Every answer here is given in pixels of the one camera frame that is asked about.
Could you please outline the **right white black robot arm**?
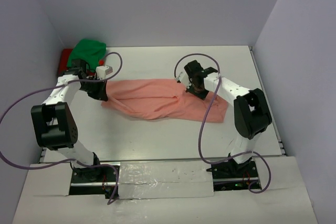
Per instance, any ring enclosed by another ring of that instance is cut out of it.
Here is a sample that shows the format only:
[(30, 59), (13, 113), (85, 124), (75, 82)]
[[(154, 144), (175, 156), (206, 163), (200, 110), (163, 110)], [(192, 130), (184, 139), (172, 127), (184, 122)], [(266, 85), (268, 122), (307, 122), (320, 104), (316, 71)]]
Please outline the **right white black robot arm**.
[(174, 74), (175, 80), (186, 87), (186, 92), (204, 100), (213, 92), (233, 107), (234, 126), (237, 131), (235, 145), (228, 156), (233, 160), (228, 171), (233, 177), (245, 173), (246, 164), (251, 160), (260, 135), (272, 123), (271, 113), (264, 92), (242, 87), (223, 77), (219, 69), (203, 68), (199, 62), (189, 62), (184, 70)]

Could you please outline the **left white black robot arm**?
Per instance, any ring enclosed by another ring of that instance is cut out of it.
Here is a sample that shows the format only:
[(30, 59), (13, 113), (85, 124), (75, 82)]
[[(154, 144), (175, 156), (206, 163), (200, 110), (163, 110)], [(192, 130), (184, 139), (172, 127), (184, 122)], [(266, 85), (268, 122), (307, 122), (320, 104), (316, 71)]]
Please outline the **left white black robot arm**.
[(107, 101), (105, 78), (113, 70), (101, 62), (91, 76), (86, 61), (77, 59), (71, 64), (71, 68), (58, 77), (58, 88), (41, 105), (32, 107), (31, 118), (40, 147), (62, 154), (70, 159), (74, 168), (84, 168), (83, 173), (90, 181), (97, 181), (103, 169), (97, 155), (78, 140), (78, 128), (69, 105), (78, 91), (94, 100)]

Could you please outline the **salmon pink t-shirt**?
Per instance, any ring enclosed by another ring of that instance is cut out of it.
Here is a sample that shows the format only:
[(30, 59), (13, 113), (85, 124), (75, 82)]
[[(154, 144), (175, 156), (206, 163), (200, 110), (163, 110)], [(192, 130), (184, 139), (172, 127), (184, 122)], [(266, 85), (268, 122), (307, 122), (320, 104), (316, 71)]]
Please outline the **salmon pink t-shirt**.
[(210, 92), (201, 100), (173, 79), (108, 81), (108, 100), (101, 106), (144, 120), (172, 118), (201, 122), (213, 95)]

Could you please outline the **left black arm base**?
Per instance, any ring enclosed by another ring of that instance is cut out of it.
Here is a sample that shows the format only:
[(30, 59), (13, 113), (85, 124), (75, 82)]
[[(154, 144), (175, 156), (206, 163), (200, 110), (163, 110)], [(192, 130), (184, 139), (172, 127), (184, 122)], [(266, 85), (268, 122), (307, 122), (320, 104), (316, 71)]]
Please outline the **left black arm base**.
[(119, 173), (119, 166), (99, 168), (74, 168), (72, 169), (69, 195), (104, 195), (109, 199), (114, 191)]

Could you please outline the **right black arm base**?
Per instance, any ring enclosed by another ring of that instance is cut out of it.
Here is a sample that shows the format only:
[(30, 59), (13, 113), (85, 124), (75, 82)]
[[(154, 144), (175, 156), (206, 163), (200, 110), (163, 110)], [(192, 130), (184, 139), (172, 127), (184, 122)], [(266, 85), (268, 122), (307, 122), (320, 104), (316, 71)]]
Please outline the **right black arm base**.
[(206, 171), (212, 175), (214, 191), (261, 189), (256, 163), (251, 159), (243, 164), (231, 159)]

